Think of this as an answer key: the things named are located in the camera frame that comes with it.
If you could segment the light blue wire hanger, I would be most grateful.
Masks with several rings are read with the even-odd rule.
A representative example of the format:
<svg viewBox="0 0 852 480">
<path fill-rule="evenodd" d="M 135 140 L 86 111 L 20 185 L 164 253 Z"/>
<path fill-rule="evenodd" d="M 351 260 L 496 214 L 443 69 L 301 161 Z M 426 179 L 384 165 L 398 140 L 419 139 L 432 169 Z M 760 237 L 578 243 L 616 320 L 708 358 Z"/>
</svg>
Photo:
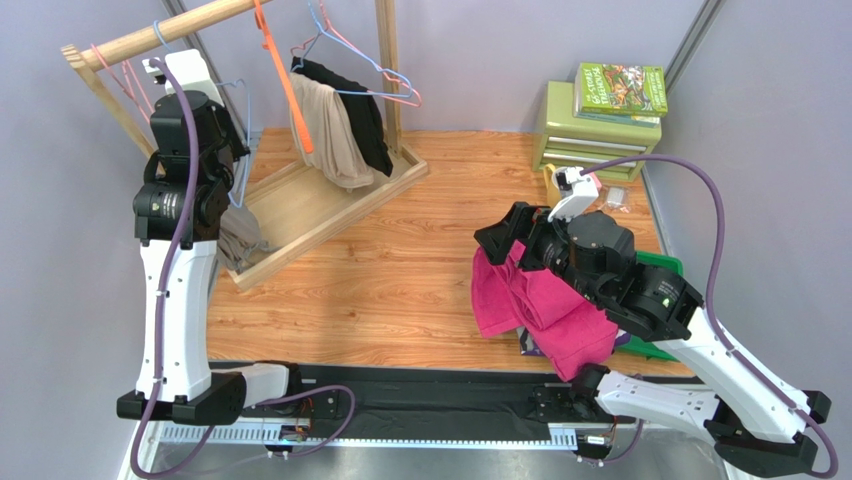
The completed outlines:
<svg viewBox="0 0 852 480">
<path fill-rule="evenodd" d="M 249 174 L 253 167 L 253 160 L 255 159 L 255 155 L 251 152 L 250 147 L 252 146 L 251 142 L 251 120 L 252 120 L 252 98 L 251 98 L 251 90 L 248 84 L 242 79 L 238 78 L 232 81 L 225 81 L 222 79 L 215 67 L 215 64 L 212 62 L 212 59 L 208 55 L 208 51 L 203 45 L 203 42 L 198 38 L 196 33 L 190 33 L 189 40 L 185 40 L 187 45 L 186 49 L 176 50 L 170 46 L 170 42 L 164 38 L 164 35 L 160 29 L 159 21 L 155 20 L 152 23 L 152 29 L 157 37 L 159 43 L 166 49 L 167 53 L 174 53 L 178 51 L 183 51 L 187 49 L 197 49 L 202 58 L 207 62 L 210 74 L 212 79 L 216 83 L 221 97 L 225 102 L 225 106 L 221 106 L 221 110 L 223 113 L 228 113 L 231 118 L 231 123 L 233 125 L 233 129 L 237 132 L 237 135 L 240 138 L 240 145 L 243 147 L 244 154 L 238 156 L 237 154 L 233 155 L 233 162 L 235 166 L 234 169 L 234 184 L 230 188 L 228 193 L 228 198 L 230 204 L 233 204 L 237 207 L 245 206 L 245 190 L 247 187 L 247 182 L 249 178 Z M 233 100 L 230 94 L 226 91 L 227 87 L 238 88 L 242 87 L 246 93 L 246 115 L 240 115 L 236 110 L 236 105 L 233 103 Z"/>
</svg>

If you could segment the orange plastic hanger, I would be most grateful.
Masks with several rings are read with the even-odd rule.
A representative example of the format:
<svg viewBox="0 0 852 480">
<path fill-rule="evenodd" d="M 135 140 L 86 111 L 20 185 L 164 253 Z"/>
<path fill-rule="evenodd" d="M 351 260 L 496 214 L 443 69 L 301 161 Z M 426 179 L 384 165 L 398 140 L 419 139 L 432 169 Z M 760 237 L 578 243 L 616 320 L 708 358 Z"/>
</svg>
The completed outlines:
<svg viewBox="0 0 852 480">
<path fill-rule="evenodd" d="M 304 151 L 310 154 L 314 152 L 314 143 L 310 136 L 310 132 L 305 122 L 301 107 L 298 104 L 298 100 L 296 98 L 295 91 L 293 89 L 293 85 L 289 77 L 289 70 L 282 60 L 274 37 L 267 24 L 263 10 L 263 4 L 264 1 L 253 1 L 256 26 L 263 36 L 261 46 L 264 50 L 269 52 L 275 70 L 279 77 L 281 86 L 284 90 L 285 96 L 289 104 L 289 112 L 292 115 L 291 126 L 295 128 L 297 137 L 300 140 Z"/>
</svg>

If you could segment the pink trousers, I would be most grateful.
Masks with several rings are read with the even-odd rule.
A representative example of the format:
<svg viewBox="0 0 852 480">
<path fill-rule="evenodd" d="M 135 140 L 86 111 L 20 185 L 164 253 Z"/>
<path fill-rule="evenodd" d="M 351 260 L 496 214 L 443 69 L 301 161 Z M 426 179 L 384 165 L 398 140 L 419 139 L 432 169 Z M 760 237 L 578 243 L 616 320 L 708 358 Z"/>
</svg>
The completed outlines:
<svg viewBox="0 0 852 480">
<path fill-rule="evenodd" d="M 525 246 L 517 242 L 501 265 L 479 247 L 472 260 L 471 305 L 482 337 L 524 327 L 564 381 L 587 364 L 610 358 L 618 327 L 603 311 L 548 270 L 516 265 Z"/>
</svg>

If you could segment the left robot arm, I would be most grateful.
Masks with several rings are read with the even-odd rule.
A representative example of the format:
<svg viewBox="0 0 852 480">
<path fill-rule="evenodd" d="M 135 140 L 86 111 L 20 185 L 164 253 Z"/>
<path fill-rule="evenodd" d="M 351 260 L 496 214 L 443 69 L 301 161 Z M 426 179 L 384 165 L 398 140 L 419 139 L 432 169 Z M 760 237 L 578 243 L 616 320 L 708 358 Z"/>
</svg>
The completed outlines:
<svg viewBox="0 0 852 480">
<path fill-rule="evenodd" d="M 225 426 L 244 409 L 286 395 L 294 366 L 256 362 L 214 370 L 206 319 L 221 217 L 233 164 L 248 154 L 227 110 L 201 91 L 186 94 L 195 129 L 175 93 L 150 118 L 157 143 L 133 200 L 135 236 L 146 277 L 145 347 L 133 390 L 116 401 L 124 419 L 147 406 L 154 421 Z"/>
</svg>

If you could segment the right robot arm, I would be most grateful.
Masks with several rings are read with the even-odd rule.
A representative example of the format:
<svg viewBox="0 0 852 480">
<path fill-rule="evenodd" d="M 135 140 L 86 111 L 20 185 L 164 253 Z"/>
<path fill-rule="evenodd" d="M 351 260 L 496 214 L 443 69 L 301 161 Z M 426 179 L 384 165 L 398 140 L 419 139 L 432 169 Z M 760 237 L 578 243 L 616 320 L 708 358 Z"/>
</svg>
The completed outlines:
<svg viewBox="0 0 852 480">
<path fill-rule="evenodd" d="M 476 231 L 489 263 L 514 246 L 525 271 L 548 270 L 606 318 L 677 358 L 702 381 L 699 390 L 633 378 L 602 365 L 584 367 L 572 389 L 611 416 L 628 416 L 711 445 L 750 475 L 813 474 L 828 445 L 820 428 L 831 402 L 788 385 L 741 344 L 715 331 L 701 294 L 669 269 L 639 261 L 633 233 L 601 211 L 570 220 L 515 203 L 501 221 Z"/>
</svg>

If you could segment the purple camouflage trousers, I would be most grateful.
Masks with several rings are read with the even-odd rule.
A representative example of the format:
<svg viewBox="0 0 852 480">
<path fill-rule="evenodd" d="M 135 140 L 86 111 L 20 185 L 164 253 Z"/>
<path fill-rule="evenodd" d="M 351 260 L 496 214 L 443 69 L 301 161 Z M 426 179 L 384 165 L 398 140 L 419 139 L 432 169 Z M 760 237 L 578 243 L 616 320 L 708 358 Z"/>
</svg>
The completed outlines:
<svg viewBox="0 0 852 480">
<path fill-rule="evenodd" d="M 515 329 L 517 334 L 519 345 L 520 345 L 520 353 L 525 356 L 539 356 L 544 357 L 544 352 L 540 349 L 538 344 L 533 339 L 532 335 L 528 332 L 525 327 L 518 327 Z M 632 336 L 623 331 L 619 330 L 616 335 L 614 348 L 617 349 L 619 347 L 627 345 L 632 340 Z"/>
</svg>

